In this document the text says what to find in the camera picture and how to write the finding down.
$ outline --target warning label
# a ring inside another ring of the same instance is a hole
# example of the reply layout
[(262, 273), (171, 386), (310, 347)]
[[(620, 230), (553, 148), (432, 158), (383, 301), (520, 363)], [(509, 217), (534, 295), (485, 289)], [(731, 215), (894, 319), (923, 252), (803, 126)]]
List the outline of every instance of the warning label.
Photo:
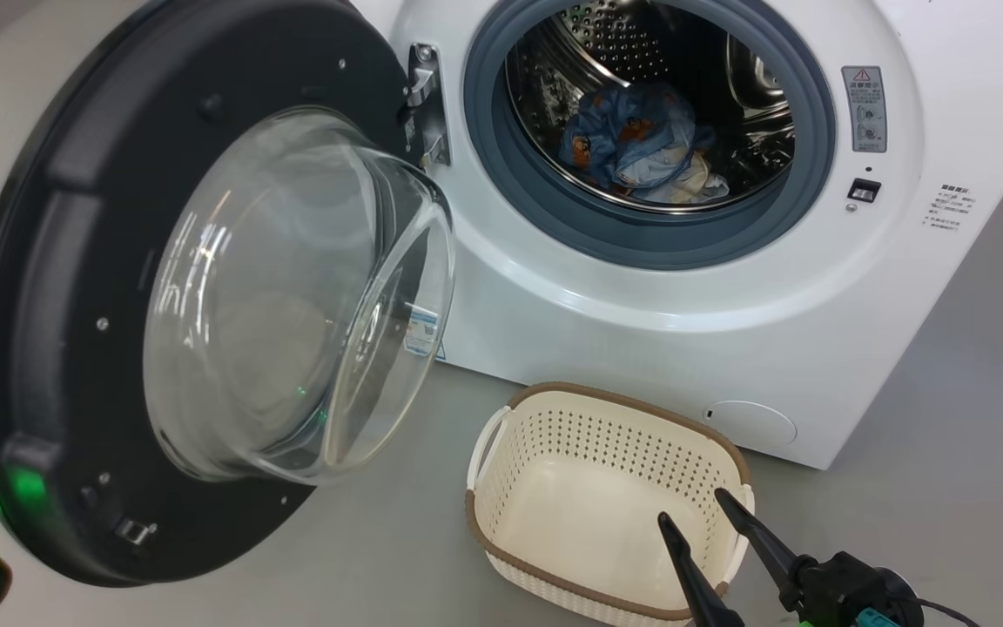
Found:
[(935, 192), (935, 198), (927, 206), (923, 226), (925, 229), (956, 234), (970, 218), (976, 203), (978, 200), (967, 188), (940, 186), (939, 191)]
[(881, 68), (844, 67), (843, 80), (847, 82), (854, 123), (854, 151), (888, 151), (888, 112), (885, 110), (885, 84), (881, 81)]

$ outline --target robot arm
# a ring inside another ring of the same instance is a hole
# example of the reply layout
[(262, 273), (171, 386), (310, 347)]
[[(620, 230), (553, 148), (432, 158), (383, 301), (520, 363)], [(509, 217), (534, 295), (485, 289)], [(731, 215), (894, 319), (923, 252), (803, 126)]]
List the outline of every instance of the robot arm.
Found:
[[(780, 605), (794, 611), (804, 627), (923, 627), (923, 607), (943, 611), (967, 627), (973, 620), (939, 604), (917, 598), (907, 581), (888, 568), (875, 568), (849, 555), (835, 553), (824, 563), (796, 556), (756, 520), (728, 492), (714, 492), (717, 504), (735, 531), (749, 540), (756, 556), (780, 591)], [(657, 517), (683, 594), (691, 606), (696, 627), (743, 627), (728, 610), (691, 559), (691, 548), (671, 517)]]

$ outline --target door hinge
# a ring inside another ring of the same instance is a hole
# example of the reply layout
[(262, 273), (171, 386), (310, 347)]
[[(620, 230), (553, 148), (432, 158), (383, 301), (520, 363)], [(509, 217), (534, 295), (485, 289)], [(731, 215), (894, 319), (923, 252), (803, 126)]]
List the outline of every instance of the door hinge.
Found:
[(451, 166), (443, 110), (443, 89), (439, 74), (439, 51), (428, 43), (414, 43), (409, 49), (409, 79), (405, 102), (409, 112), (405, 123), (407, 137), (420, 132), (423, 154), (419, 167), (430, 170), (433, 164)]

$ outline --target basket handle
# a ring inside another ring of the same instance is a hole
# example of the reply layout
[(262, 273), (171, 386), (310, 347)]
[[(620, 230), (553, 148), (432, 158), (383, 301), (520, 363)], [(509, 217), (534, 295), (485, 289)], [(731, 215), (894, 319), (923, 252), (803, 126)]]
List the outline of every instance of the basket handle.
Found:
[[(485, 468), (489, 467), (490, 460), (493, 459), (493, 453), (497, 450), (498, 443), (501, 441), (501, 433), (505, 433), (505, 417), (510, 415), (512, 410), (509, 405), (497, 409), (490, 416), (490, 419), (485, 421), (482, 432), (478, 433), (478, 441), (474, 443), (474, 452), (470, 453), (470, 466), (466, 468), (466, 490), (473, 492), (474, 487), (478, 483), (478, 477), (485, 472)], [(490, 444), (489, 452), (485, 452), (486, 444)], [(484, 452), (485, 460), (482, 459), (482, 453)]]

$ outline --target screw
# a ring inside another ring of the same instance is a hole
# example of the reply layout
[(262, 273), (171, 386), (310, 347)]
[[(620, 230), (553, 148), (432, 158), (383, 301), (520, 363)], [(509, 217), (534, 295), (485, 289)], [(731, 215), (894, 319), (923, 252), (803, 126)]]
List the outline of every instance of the screw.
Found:
[(212, 94), (202, 98), (196, 110), (200, 111), (200, 117), (208, 122), (223, 122), (227, 117), (227, 112), (223, 110), (223, 95)]

